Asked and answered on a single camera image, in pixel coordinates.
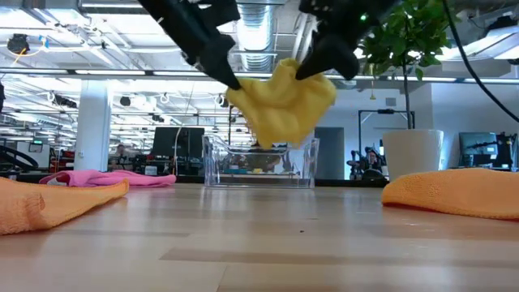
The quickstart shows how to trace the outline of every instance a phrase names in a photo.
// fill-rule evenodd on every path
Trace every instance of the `yellow towel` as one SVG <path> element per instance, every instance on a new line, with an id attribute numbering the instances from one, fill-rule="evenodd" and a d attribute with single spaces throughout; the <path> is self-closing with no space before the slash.
<path id="1" fill-rule="evenodd" d="M 411 174 L 384 188 L 382 203 L 494 219 L 519 219 L 519 174 L 484 169 Z"/>
<path id="2" fill-rule="evenodd" d="M 0 178 L 0 234 L 46 230 L 124 196 L 128 181 L 110 187 L 55 187 Z"/>
<path id="3" fill-rule="evenodd" d="M 227 90 L 227 99 L 242 111 L 262 148 L 300 144 L 335 102 L 337 90 L 330 80 L 318 74 L 298 81 L 298 68 L 297 61 L 285 59 L 269 81 L 240 79 L 242 89 Z"/>

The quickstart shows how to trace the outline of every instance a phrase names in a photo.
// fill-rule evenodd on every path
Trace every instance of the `yellow cloth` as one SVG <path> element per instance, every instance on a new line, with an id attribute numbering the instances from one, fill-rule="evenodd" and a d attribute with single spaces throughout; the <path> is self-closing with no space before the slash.
<path id="1" fill-rule="evenodd" d="M 384 188 L 382 203 L 463 216 L 519 219 L 519 174 L 466 169 L 406 175 Z"/>
<path id="2" fill-rule="evenodd" d="M 240 79 L 240 90 L 227 90 L 227 99 L 242 111 L 262 148 L 300 144 L 335 102 L 337 90 L 330 80 L 318 74 L 298 81 L 298 68 L 297 61 L 285 59 L 269 81 Z"/>
<path id="3" fill-rule="evenodd" d="M 56 187 L 0 178 L 0 235 L 47 230 L 124 196 L 124 180 L 109 187 Z"/>

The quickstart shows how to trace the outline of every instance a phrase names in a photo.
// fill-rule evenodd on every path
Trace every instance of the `potted plant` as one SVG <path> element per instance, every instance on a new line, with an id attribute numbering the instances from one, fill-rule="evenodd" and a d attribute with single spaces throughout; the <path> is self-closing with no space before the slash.
<path id="1" fill-rule="evenodd" d="M 438 170 L 443 132 L 412 129 L 408 77 L 423 78 L 424 67 L 440 65 L 436 59 L 447 38 L 448 18 L 441 0 L 405 0 L 385 22 L 374 28 L 359 46 L 367 56 L 364 74 L 382 75 L 399 71 L 404 76 L 405 110 L 408 130 L 384 134 L 389 176 Z"/>

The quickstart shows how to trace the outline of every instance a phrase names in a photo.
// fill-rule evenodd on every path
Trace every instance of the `green leaves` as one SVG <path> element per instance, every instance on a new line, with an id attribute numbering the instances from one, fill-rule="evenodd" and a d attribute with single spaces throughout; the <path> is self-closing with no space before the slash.
<path id="1" fill-rule="evenodd" d="M 367 62 L 375 64 L 374 75 L 402 67 L 404 62 L 409 67 L 440 65 L 435 56 L 442 54 L 442 47 L 450 46 L 446 28 L 441 0 L 404 0 L 382 26 L 373 29 L 373 37 L 364 39 L 362 50 L 369 56 Z M 415 73 L 419 79 L 423 77 L 423 70 L 417 68 Z"/>

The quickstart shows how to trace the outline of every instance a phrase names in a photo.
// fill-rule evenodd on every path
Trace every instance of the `pillar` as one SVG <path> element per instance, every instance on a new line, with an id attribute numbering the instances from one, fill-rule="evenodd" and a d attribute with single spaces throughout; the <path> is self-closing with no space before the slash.
<path id="1" fill-rule="evenodd" d="M 107 170 L 111 111 L 109 82 L 84 80 L 79 99 L 74 170 Z"/>

